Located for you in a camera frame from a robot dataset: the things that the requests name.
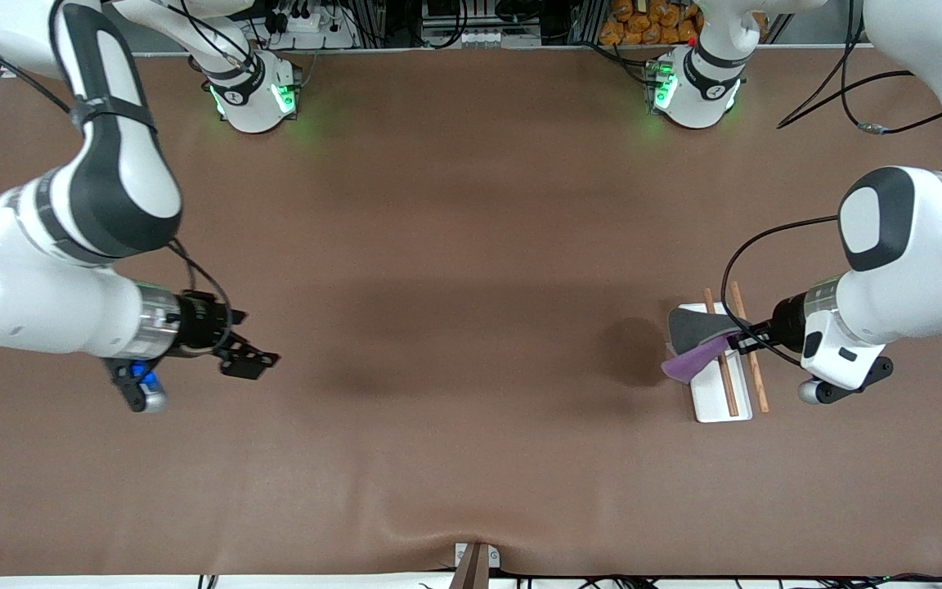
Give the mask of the white power strip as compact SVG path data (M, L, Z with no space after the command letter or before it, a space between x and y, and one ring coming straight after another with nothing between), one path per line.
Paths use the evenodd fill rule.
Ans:
M362 48L347 8L309 3L276 8L254 23L255 40L272 50Z

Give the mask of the brown table cover mat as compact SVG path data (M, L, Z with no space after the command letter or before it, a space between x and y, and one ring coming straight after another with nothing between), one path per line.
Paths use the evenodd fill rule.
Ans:
M158 415L94 359L0 349L0 575L395 573L455 544L541 575L942 575L942 338L829 407L697 424L666 315L752 235L834 214L942 128L777 122L837 60L769 48L703 131L590 50L319 57L298 119L141 61L181 240L280 354L169 359Z

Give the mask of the grey mounting bracket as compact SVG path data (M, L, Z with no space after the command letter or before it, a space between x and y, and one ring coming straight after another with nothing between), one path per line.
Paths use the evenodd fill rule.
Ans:
M500 549L490 544L476 543L476 545L481 546L479 548L479 555L485 556L487 558L487 567L490 569L500 569L502 565ZM472 552L471 543L456 543L455 544L455 563L453 567L457 568L460 566L461 560L465 555Z

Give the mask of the grey and purple towel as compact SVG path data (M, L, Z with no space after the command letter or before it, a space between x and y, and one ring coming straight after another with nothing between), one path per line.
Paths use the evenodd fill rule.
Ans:
M672 309L666 324L673 357L662 363L662 372L683 384L691 383L711 362L730 350L729 337L740 331L730 316L684 307Z

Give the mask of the wooden chopstick pair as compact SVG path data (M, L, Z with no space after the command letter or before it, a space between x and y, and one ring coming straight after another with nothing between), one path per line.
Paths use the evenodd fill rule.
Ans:
M733 310L735 310L737 317L747 318L747 310L745 309L739 284L737 281L732 281L729 283L729 288L733 300ZM751 377L754 380L754 390L759 409L763 414L769 413L769 398L767 398L764 387L758 354L756 354L756 352L748 352L747 360Z

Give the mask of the aluminium profile post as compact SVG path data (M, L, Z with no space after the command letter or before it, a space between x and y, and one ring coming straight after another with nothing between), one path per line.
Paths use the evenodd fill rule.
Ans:
M472 552L465 555L460 566L455 568L448 589L487 589L489 586L491 570L487 567L487 558L478 554L481 546L476 543L471 543Z

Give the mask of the white rack base plate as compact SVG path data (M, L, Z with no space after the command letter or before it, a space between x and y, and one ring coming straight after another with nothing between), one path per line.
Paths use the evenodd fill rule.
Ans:
M715 314L726 314L719 304L715 305ZM704 303L681 304L678 307L697 310L697 312L707 311ZM730 378L732 378L738 402L739 416L729 416L728 403L725 400L719 365L716 359L702 373L693 378L691 383L687 384L690 388L695 418L699 424L743 421L754 417L754 407L749 398L747 369L740 361L740 354L737 354L732 348L726 351L726 357L728 358Z

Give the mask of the orange snack bag pile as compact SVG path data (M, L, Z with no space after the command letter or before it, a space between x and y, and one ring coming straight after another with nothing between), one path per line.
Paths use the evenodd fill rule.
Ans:
M704 26L691 0L609 0L599 30L602 46L692 44Z

